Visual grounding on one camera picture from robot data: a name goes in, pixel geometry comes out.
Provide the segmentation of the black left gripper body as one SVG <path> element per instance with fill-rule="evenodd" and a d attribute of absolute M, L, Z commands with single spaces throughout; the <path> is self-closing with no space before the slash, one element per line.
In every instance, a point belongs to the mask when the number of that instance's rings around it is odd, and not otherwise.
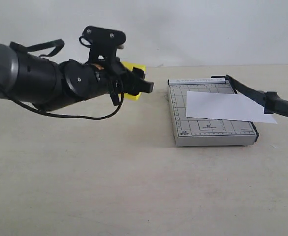
<path fill-rule="evenodd" d="M 134 73 L 117 58 L 117 46 L 92 43 L 85 63 L 69 59 L 57 64 L 48 59 L 50 54 L 32 54 L 52 46 L 51 42 L 29 47 L 10 43 L 18 59 L 18 73 L 9 90 L 14 99 L 40 111 L 55 111 L 106 94 L 118 106 L 120 94 L 134 94 Z"/>

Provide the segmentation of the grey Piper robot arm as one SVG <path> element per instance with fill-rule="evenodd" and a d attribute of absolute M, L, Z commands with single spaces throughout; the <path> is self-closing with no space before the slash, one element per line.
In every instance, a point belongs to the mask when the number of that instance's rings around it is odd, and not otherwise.
<path fill-rule="evenodd" d="M 118 58 L 56 63 L 31 54 L 39 47 L 0 44 L 0 99 L 31 103 L 46 113 L 102 95 L 118 106 L 119 95 L 139 93 L 139 76 Z"/>

